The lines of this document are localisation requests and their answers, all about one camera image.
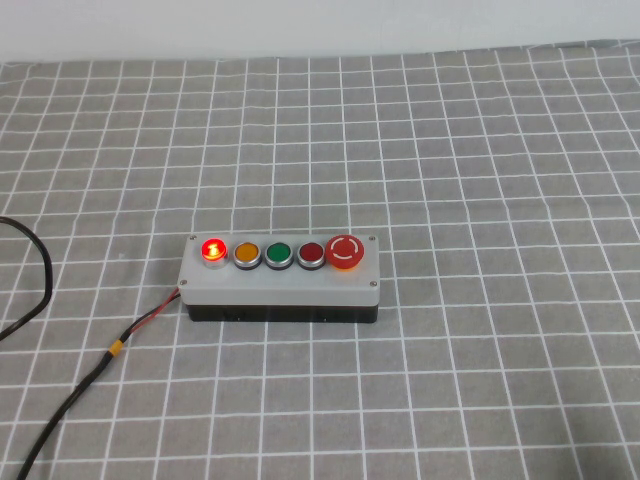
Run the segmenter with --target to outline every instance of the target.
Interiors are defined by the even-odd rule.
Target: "white wall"
[[[640,38],[638,0],[5,0],[0,62],[321,56]]]

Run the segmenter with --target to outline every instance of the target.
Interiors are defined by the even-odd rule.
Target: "red wire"
[[[160,305],[160,307],[158,307],[158,309],[155,312],[153,312],[151,315],[149,315],[147,318],[145,318],[143,321],[141,321],[138,325],[133,327],[133,329],[131,330],[131,333],[135,332],[140,327],[142,327],[143,325],[149,323],[151,320],[156,318],[158,316],[158,314],[160,312],[162,312],[162,310],[164,310],[167,305],[169,305],[169,302],[171,302],[171,300],[173,299],[173,296],[176,293],[178,293],[178,291],[179,291],[179,289],[176,288],[173,292],[171,292],[171,295],[169,295],[169,297],[164,301],[164,303],[162,305]]]

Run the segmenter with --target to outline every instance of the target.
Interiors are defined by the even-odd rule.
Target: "indicator light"
[[[220,267],[227,260],[227,246],[219,238],[210,238],[202,244],[202,259],[207,267]]]

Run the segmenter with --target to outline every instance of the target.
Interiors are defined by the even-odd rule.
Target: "green button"
[[[274,243],[267,249],[267,257],[275,263],[286,261],[290,255],[291,249],[285,243]]]

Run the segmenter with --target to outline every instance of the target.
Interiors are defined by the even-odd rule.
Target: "button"
[[[233,251],[233,263],[241,270],[252,270],[260,265],[261,261],[260,247],[253,243],[241,243]]]
[[[202,244],[202,260],[209,268],[219,268],[227,264],[227,246],[219,238],[210,238]]]
[[[319,243],[305,243],[298,249],[298,263],[305,270],[317,270],[324,265],[324,247]]]
[[[284,270],[293,262],[291,247],[286,243],[277,242],[269,245],[265,261],[274,270]]]
[[[348,270],[364,257],[364,245],[353,235],[338,235],[327,242],[327,261],[340,270]]]

